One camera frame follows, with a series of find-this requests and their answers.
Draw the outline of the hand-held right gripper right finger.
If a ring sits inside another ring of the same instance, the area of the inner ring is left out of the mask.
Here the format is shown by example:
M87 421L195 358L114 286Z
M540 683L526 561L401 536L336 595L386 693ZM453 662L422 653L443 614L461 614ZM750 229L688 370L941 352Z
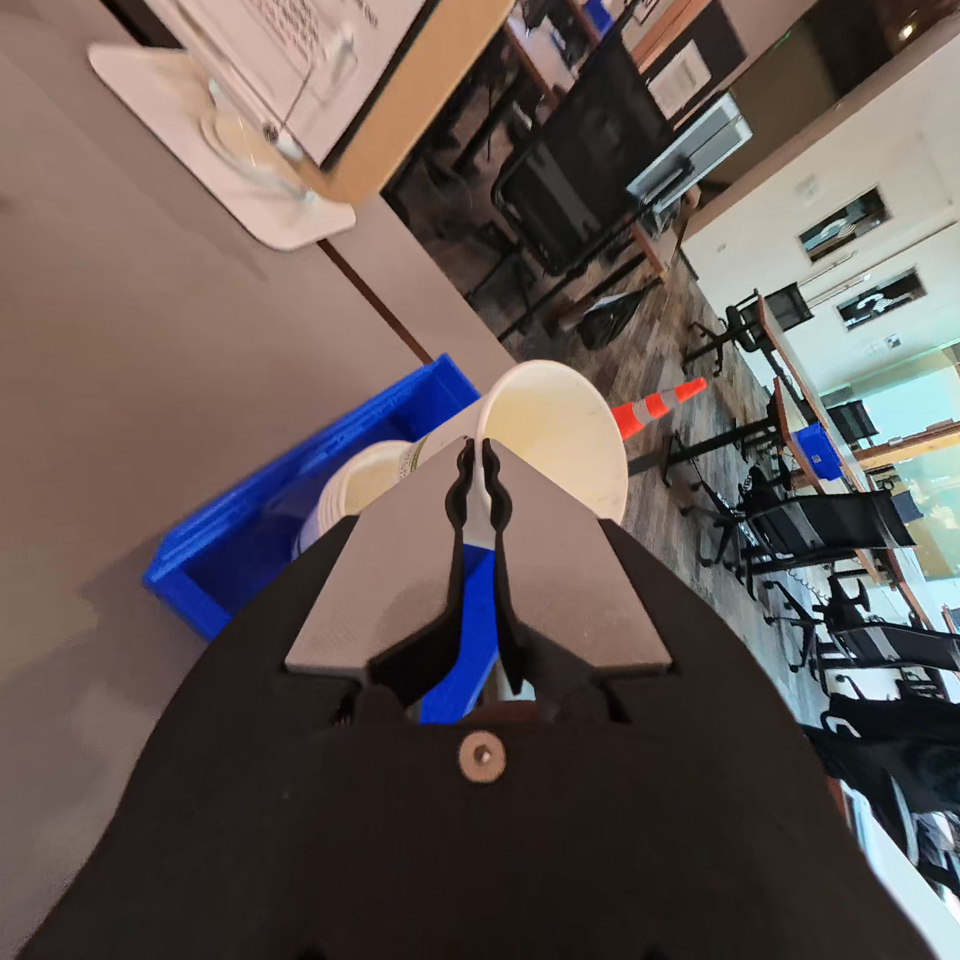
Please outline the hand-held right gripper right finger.
M511 692L669 672L673 658L607 535L608 523L497 440L482 467L494 535L499 661Z

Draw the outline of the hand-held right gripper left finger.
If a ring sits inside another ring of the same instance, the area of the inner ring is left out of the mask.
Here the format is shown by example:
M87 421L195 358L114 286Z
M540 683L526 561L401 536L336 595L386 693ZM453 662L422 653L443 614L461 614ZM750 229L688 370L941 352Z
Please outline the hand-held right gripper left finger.
M461 438L354 518L285 668L390 690L403 707L450 673L461 649L464 526L475 445Z

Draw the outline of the white paper cup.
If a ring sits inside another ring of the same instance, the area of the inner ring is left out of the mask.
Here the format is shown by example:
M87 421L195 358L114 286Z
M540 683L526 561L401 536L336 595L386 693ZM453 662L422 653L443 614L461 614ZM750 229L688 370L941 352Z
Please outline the white paper cup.
M491 389L410 444L404 479L460 438L497 441L602 520L623 522L629 492L625 443L611 407L575 369L551 361L512 367Z
M299 558L346 517L358 516L411 473L420 441L383 440L347 460L325 483L300 527L291 559Z

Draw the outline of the blue plastic bin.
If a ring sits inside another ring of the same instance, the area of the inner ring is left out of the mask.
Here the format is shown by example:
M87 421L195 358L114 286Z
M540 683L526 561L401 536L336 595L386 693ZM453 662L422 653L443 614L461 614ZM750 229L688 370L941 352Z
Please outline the blue plastic bin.
M144 583L204 637L226 630L223 666L266 672L272 692L323 697L329 723L348 715L363 686L348 679L289 672L286 655L303 627L358 515L298 558L292 546L330 477L372 442L416 442L465 410L479 393L448 356L423 366L323 431L267 464L166 536ZM461 649L456 664L420 701L420 723L468 716L498 657L495 554L463 547ZM386 687L375 694L403 706Z

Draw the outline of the orange traffic cone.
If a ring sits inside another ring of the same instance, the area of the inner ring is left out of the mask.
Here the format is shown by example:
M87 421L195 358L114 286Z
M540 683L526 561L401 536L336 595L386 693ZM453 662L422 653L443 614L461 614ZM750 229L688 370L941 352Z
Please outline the orange traffic cone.
M620 438L627 442L642 430L663 419L677 408L701 394L708 387L707 380L698 377L680 383L676 387L646 395L639 400L624 403L611 409Z

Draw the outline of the black office chair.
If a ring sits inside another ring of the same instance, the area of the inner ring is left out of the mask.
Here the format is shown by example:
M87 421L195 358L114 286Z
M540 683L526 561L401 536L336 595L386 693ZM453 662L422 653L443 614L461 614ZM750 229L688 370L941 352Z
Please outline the black office chair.
M888 490L782 497L761 478L743 494L740 511L755 539L738 544L740 579L917 546Z

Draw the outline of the small blue bin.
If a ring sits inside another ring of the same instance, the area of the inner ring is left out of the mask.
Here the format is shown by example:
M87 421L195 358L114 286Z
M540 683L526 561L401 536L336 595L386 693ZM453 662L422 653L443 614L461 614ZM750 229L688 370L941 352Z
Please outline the small blue bin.
M811 423L791 434L801 458L817 479L832 482L843 477L842 460L828 431L820 422Z

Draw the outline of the black rectangular panel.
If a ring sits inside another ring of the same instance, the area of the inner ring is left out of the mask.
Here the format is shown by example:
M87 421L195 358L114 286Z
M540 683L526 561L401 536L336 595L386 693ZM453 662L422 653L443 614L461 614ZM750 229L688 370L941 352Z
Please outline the black rectangular panel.
M630 184L675 138L622 31L620 21L609 28L491 188L495 209L550 277L598 253L633 208Z

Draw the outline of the silver metal case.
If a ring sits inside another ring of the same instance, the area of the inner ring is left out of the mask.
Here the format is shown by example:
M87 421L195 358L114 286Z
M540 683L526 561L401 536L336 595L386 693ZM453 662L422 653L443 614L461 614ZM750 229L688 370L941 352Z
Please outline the silver metal case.
M752 138L734 95L714 97L678 130L666 148L627 187L642 207L666 208Z

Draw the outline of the white desk stand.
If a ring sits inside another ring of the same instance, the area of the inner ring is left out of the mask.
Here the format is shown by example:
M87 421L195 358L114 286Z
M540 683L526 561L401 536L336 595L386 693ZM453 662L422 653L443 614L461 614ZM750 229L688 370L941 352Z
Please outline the white desk stand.
M322 198L256 125L183 52L94 43L98 78L255 240L283 253L356 224Z

